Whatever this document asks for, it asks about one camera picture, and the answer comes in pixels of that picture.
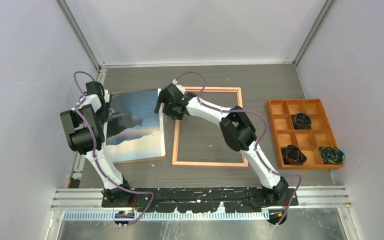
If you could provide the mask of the orange compartment tray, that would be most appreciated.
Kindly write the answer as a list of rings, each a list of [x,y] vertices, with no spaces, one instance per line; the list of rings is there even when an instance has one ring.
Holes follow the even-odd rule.
[[[328,163],[320,149],[338,148],[334,133],[320,99],[270,99],[266,103],[277,165],[282,170],[333,170],[345,163]],[[296,129],[293,116],[304,113],[311,118],[309,129]],[[297,147],[307,158],[303,164],[290,164],[282,156],[289,145]]]

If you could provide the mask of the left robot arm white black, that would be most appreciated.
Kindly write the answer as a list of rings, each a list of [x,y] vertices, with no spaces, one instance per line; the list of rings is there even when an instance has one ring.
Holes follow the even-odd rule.
[[[110,95],[101,83],[90,81],[75,107],[60,113],[69,148],[84,156],[103,183],[103,199],[128,207],[134,200],[130,185],[105,152]]]

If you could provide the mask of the blue yellow rolled item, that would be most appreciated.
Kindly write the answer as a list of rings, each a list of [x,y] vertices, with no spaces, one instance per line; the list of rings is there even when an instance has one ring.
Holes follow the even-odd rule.
[[[335,146],[320,147],[319,152],[324,164],[340,165],[345,160],[345,154]]]

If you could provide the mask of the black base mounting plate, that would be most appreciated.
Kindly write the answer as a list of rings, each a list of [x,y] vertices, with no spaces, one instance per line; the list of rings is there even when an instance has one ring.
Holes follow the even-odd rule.
[[[128,205],[111,203],[102,198],[104,208],[131,208],[143,211],[148,203],[147,213],[214,213],[224,209],[226,213],[257,213],[263,208],[283,209],[292,197],[289,188],[283,201],[272,203],[268,191],[261,187],[146,187],[137,188],[133,201]]]

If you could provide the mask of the aluminium front rail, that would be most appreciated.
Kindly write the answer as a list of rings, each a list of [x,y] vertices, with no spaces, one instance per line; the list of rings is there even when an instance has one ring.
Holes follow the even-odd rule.
[[[290,188],[283,201],[272,203],[260,187],[159,187],[140,188],[140,194],[121,192],[110,200],[98,188],[57,189],[51,203],[52,210],[91,210],[128,208],[149,212],[182,213],[255,212],[262,208],[350,208],[351,202],[344,186],[304,186],[297,191]]]

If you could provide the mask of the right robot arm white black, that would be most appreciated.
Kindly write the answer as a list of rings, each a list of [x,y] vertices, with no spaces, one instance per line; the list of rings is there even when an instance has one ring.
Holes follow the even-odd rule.
[[[187,92],[180,84],[170,83],[158,94],[154,112],[162,112],[174,120],[194,116],[220,127],[226,145],[245,157],[257,174],[267,202],[279,205],[285,200],[289,184],[265,156],[256,129],[242,107],[222,107]]]

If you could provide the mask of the pink wooden picture frame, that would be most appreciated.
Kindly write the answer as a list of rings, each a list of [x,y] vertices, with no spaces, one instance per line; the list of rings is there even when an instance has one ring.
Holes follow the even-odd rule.
[[[178,166],[197,166],[197,167],[247,167],[248,157],[246,151],[257,137],[255,127],[251,123],[244,110],[242,109],[242,90],[239,87],[206,87],[201,89],[197,86],[187,86],[187,92],[190,93],[236,93],[237,106],[232,109],[217,106],[205,102],[204,100],[195,102],[190,101],[189,106],[194,107],[195,116],[208,120],[220,127],[223,139],[227,146],[235,152],[242,154],[242,162],[203,162],[203,161],[181,161],[178,159],[180,120],[175,121],[174,142],[172,149],[172,164]]]

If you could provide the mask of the dark red-striped rolled item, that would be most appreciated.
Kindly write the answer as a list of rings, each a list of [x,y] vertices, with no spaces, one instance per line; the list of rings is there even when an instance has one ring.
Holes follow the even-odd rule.
[[[282,147],[281,155],[286,165],[303,165],[308,159],[297,146],[292,144]]]

